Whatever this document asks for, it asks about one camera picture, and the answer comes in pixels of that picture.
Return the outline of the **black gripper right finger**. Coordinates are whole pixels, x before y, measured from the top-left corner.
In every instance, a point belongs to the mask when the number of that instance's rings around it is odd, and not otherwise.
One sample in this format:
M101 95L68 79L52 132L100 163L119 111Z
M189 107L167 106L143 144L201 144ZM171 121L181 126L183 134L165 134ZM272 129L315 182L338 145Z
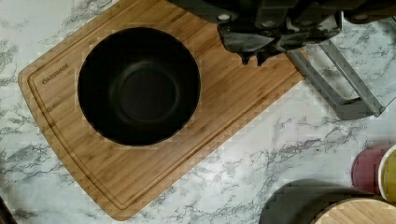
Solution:
M276 37L257 52L257 64L261 66L267 59L278 54L300 49L308 44L320 43L338 35L341 31L340 18L327 18L318 24L309 22L308 25L304 21L302 27L297 27L290 18L287 18L286 24L277 30Z

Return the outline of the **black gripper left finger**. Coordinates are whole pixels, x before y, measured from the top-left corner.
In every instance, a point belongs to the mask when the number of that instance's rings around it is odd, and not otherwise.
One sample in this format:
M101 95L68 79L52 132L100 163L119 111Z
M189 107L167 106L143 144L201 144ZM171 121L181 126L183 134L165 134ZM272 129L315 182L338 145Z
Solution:
M231 27L219 25L218 33L223 47L237 54L243 65L247 65L252 57L257 59L257 65L262 65L275 55L272 47L275 39L267 31L233 30Z

